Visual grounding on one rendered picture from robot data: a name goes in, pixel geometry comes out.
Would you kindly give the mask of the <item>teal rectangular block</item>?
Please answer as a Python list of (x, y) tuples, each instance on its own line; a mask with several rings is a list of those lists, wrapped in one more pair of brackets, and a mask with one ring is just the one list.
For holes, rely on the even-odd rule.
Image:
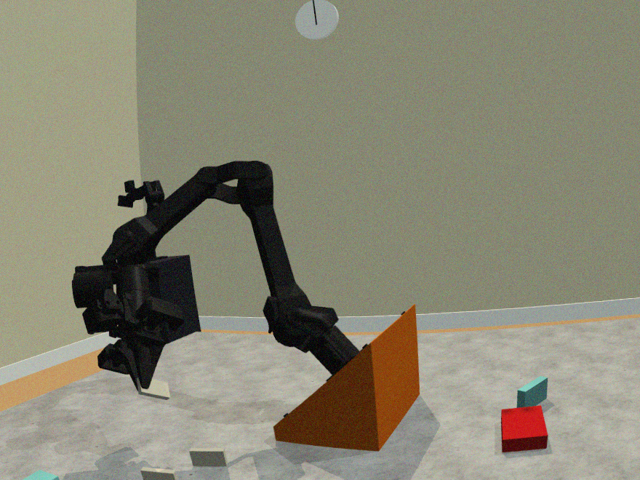
[(32, 473), (30, 476), (26, 477), (23, 480), (59, 480), (59, 478), (54, 474), (38, 470), (37, 472)]
[(547, 398), (548, 378), (539, 376), (517, 390), (517, 408), (533, 407)]

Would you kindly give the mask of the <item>red block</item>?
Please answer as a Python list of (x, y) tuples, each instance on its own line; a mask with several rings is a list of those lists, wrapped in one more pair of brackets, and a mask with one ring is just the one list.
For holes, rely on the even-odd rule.
[(502, 452), (546, 449), (548, 433), (541, 405), (502, 409)]

